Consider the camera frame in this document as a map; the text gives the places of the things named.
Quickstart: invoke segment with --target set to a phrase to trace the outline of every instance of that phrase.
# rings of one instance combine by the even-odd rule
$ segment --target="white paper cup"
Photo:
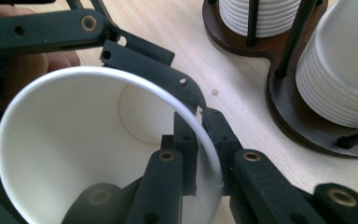
[[[142,176],[173,112],[200,141],[197,197],[184,197],[183,222],[208,223],[222,196],[220,163],[195,116],[159,86],[103,67],[62,69],[24,88],[0,124],[0,176],[29,223],[61,223],[86,188],[121,188]]]
[[[317,114],[358,129],[358,2],[326,11],[296,69],[298,91]]]

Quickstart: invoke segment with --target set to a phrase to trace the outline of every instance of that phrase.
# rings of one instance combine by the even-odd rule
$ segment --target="human hand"
[[[33,14],[31,9],[0,5],[0,17]],[[0,110],[5,110],[13,97],[28,83],[48,72],[79,66],[80,60],[74,51],[24,55],[10,59],[0,97]]]

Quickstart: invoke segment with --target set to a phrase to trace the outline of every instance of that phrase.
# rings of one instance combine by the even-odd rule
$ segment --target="metal rivet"
[[[87,32],[93,32],[97,29],[97,20],[93,16],[87,15],[81,19],[81,26]]]
[[[187,79],[185,79],[185,78],[180,79],[180,80],[179,80],[179,84],[180,84],[182,87],[187,86]]]
[[[175,159],[175,155],[171,152],[162,152],[158,155],[158,158],[161,161],[173,161]]]
[[[334,202],[347,207],[354,207],[357,204],[356,199],[343,189],[329,189],[327,195]]]
[[[254,152],[245,152],[245,153],[243,153],[242,156],[247,161],[260,161],[261,160],[261,157],[259,155],[255,154]]]
[[[89,203],[95,206],[103,205],[112,198],[112,193],[108,189],[96,189],[89,196]]]

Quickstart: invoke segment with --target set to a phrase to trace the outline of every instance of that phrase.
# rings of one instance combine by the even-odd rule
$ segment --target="light wooden surface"
[[[337,0],[330,1],[329,6]],[[120,28],[175,52],[172,67],[190,75],[209,107],[218,109],[246,148],[265,153],[287,179],[308,192],[335,182],[358,191],[358,160],[316,152],[289,138],[277,126],[266,97],[269,61],[237,56],[217,47],[202,20],[203,0],[104,0]],[[89,1],[83,4],[91,7]],[[33,7],[67,9],[66,3]],[[78,52],[83,65],[99,65],[100,49]],[[213,223],[234,223],[224,198]]]

